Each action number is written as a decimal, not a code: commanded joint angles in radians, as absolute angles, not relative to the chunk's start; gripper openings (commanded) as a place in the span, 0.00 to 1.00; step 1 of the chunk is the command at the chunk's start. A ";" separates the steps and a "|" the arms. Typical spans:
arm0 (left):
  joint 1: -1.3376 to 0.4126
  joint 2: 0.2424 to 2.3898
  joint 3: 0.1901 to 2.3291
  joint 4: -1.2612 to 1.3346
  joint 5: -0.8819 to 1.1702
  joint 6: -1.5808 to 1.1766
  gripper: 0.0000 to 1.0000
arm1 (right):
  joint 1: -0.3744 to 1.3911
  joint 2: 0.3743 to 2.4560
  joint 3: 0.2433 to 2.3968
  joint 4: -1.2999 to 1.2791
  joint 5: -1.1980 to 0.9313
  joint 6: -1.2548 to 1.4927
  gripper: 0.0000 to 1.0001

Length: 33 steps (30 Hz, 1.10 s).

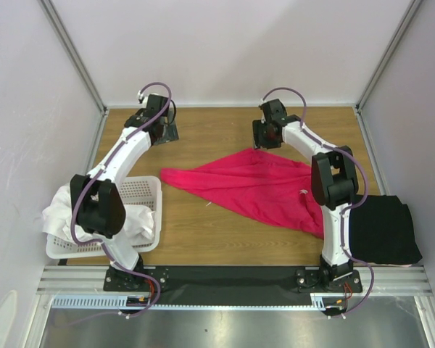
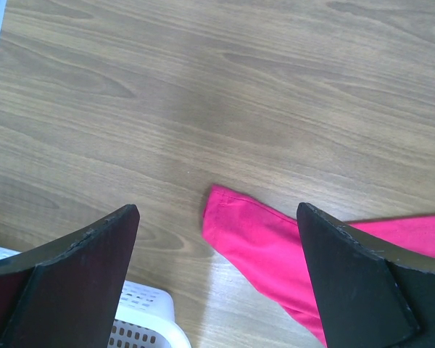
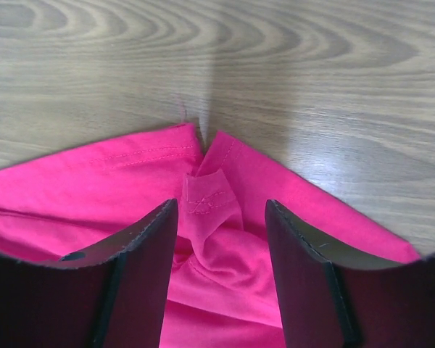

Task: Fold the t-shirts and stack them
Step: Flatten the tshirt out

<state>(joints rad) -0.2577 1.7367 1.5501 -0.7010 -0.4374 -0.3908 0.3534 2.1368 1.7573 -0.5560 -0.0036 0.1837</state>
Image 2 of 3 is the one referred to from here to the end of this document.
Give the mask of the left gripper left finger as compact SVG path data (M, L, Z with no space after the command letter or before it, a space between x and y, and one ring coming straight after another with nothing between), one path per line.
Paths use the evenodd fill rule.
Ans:
M0 347L106 347L140 215L128 204L0 260Z

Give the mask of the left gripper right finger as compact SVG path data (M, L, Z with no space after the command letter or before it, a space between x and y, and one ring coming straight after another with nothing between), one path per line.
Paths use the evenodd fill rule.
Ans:
M309 203L297 222L328 347L435 347L435 258Z

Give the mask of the pink t shirt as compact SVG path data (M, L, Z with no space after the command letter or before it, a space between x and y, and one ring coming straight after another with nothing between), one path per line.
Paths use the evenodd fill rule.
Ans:
M352 221L399 247L435 258L435 215ZM326 343L297 221L256 199L212 185L203 239L267 298Z

